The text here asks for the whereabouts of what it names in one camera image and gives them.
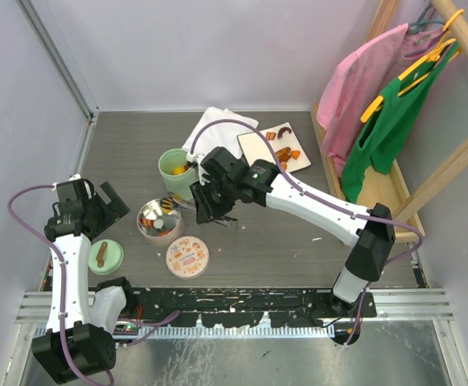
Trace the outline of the white folded cloth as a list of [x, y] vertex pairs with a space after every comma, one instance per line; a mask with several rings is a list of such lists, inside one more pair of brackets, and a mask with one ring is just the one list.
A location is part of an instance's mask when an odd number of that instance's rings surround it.
[[223, 120], [232, 119], [242, 121], [253, 128], [259, 125], [259, 122], [251, 117], [245, 117], [240, 114], [234, 113], [228, 109], [218, 109], [216, 107], [209, 107], [205, 110], [202, 117], [199, 119], [198, 124], [192, 130], [191, 135], [185, 141], [182, 148], [186, 151], [186, 160], [191, 160], [191, 155], [195, 154], [208, 154], [217, 146], [226, 148], [234, 157], [240, 158], [243, 151], [239, 145], [237, 137], [241, 134], [251, 133], [252, 130], [236, 123], [221, 123], [216, 124], [205, 130], [195, 144], [194, 151], [191, 152], [191, 146], [194, 143], [199, 131], [207, 124]]

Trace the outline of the brown sausage slice piece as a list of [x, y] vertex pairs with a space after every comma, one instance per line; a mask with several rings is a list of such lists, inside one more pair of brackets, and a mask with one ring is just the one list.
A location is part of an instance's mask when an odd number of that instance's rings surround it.
[[141, 219], [141, 223], [146, 228], [153, 228], [154, 227], [154, 221], [153, 220]]

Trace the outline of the tall green canister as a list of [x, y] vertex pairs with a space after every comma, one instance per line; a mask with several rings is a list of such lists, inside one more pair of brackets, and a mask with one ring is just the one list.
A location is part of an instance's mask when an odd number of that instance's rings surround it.
[[190, 185], [197, 181], [195, 170], [190, 167], [181, 175], [173, 175], [172, 170], [177, 166], [184, 166], [187, 152], [184, 149], [171, 149], [166, 151], [158, 160], [158, 169], [166, 189], [180, 198], [190, 201], [192, 193]]

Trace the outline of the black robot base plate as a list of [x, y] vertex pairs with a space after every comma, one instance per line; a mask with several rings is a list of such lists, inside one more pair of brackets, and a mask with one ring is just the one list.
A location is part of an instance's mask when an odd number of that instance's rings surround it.
[[325, 326], [329, 319], [377, 316], [372, 294], [363, 305], [344, 309], [326, 289], [313, 288], [156, 288], [132, 289], [133, 299], [119, 320], [161, 322], [176, 310], [175, 327], [255, 327], [267, 317], [272, 328]]

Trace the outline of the round silver tin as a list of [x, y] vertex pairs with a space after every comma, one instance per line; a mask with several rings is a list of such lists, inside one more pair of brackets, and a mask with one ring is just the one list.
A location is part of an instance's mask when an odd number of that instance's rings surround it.
[[[145, 203], [137, 214], [136, 223], [139, 232], [153, 245], [166, 246], [179, 238], [183, 233], [183, 217], [179, 209], [174, 208], [173, 211], [165, 213], [160, 204], [161, 199], [153, 199]], [[155, 221], [162, 219], [164, 226], [162, 228], [146, 228], [142, 225], [141, 219], [149, 219]], [[172, 233], [158, 237], [160, 232], [174, 229]]]

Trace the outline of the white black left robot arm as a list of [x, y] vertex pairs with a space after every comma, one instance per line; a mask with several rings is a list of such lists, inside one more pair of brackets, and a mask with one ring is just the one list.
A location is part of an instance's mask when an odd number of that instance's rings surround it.
[[89, 299], [92, 241], [129, 213], [109, 183], [101, 188], [108, 203], [79, 175], [57, 184], [54, 215], [44, 227], [53, 268], [51, 310], [44, 335], [32, 341], [32, 353], [57, 384], [112, 370], [116, 322], [130, 318], [138, 308], [125, 277], [100, 283], [95, 299]]

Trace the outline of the wooden clothes rack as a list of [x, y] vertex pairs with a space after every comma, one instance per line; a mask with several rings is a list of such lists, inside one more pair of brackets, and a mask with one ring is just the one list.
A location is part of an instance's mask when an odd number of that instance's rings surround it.
[[[310, 77], [317, 94], [336, 65], [363, 44], [377, 1], [317, 1], [312, 50], [318, 66]], [[435, 84], [399, 164], [411, 189], [417, 189], [468, 137], [468, 55], [463, 54]], [[468, 248], [468, 168], [420, 211], [427, 243]]]

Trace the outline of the white square plate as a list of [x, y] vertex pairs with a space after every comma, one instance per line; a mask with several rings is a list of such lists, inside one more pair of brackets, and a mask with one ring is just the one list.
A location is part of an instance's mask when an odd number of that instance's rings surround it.
[[[289, 125], [291, 129], [293, 129], [289, 122], [274, 126], [272, 128], [276, 129], [285, 125]], [[268, 129], [263, 129], [261, 131], [261, 134], [264, 137], [265, 137], [265, 132], [267, 130]], [[297, 170], [305, 169], [311, 165], [311, 161], [307, 157], [305, 151], [302, 149], [302, 145], [300, 144], [297, 136], [296, 136], [296, 139], [298, 141], [298, 149], [302, 152], [302, 154], [297, 161], [290, 160], [288, 162], [288, 166], [285, 170], [289, 173], [295, 172]], [[246, 158], [246, 161], [249, 165], [252, 165], [258, 159], [264, 159], [266, 161], [273, 162], [273, 156], [271, 155], [269, 148], [256, 133], [241, 134], [238, 136], [238, 142], [243, 151], [243, 155]]]

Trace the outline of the orange food pieces pile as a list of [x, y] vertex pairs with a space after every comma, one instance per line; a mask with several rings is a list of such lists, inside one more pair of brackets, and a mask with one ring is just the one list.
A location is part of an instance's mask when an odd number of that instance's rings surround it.
[[300, 158], [302, 152], [298, 149], [298, 141], [289, 125], [268, 129], [265, 132], [265, 138], [273, 147], [274, 153], [284, 169], [287, 168], [290, 160], [297, 161]]

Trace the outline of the pink shirt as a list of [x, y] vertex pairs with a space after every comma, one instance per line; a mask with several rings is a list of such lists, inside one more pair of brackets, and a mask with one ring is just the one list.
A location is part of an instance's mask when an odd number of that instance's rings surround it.
[[368, 41], [337, 65], [319, 101], [317, 120], [325, 130], [321, 152], [332, 159], [338, 175], [362, 129], [364, 111], [442, 35], [441, 28], [409, 34], [405, 23]]

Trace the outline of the green canister lid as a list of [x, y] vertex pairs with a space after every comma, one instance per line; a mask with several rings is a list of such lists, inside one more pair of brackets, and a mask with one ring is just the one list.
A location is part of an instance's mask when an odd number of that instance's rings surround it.
[[99, 240], [91, 247], [88, 268], [97, 275], [111, 274], [121, 266], [124, 255], [123, 248], [115, 240]]

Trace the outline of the yellow hanger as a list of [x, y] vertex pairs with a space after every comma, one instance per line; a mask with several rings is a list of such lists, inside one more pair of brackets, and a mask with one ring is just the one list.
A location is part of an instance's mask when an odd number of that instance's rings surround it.
[[[411, 73], [415, 72], [422, 64], [424, 63], [434, 63], [437, 62], [441, 58], [442, 52], [448, 47], [450, 44], [455, 43], [456, 39], [451, 35], [449, 32], [449, 27], [453, 23], [453, 21], [459, 16], [464, 14], [464, 9], [457, 10], [449, 20], [444, 24], [442, 30], [444, 34], [442, 35], [441, 39], [438, 41], [437, 45], [427, 53], [425, 53], [420, 59], [418, 59], [414, 64], [409, 66], [405, 71], [403, 71], [397, 79], [399, 81], [405, 80]], [[368, 119], [372, 116], [372, 114], [376, 111], [382, 109], [382, 104], [384, 102], [384, 97], [379, 94], [375, 100], [367, 107], [367, 109], [362, 114], [360, 121], [362, 123], [366, 123]]]

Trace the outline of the round bakery tin lid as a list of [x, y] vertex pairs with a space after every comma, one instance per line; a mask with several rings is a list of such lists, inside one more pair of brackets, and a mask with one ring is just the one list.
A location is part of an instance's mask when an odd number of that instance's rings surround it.
[[166, 251], [166, 267], [181, 279], [199, 277], [209, 263], [209, 250], [198, 237], [182, 236], [174, 240]]

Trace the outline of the yellow corn cob piece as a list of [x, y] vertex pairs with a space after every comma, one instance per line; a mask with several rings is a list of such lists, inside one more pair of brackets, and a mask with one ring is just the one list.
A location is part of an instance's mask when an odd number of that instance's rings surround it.
[[169, 213], [174, 210], [174, 201], [171, 198], [165, 197], [160, 200], [161, 208], [165, 213]]

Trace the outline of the grey hanger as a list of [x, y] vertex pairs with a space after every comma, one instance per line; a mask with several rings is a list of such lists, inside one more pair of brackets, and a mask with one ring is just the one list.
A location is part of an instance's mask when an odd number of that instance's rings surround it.
[[433, 48], [443, 35], [444, 24], [430, 2], [417, 20], [408, 25], [403, 42], [403, 57], [412, 59]]

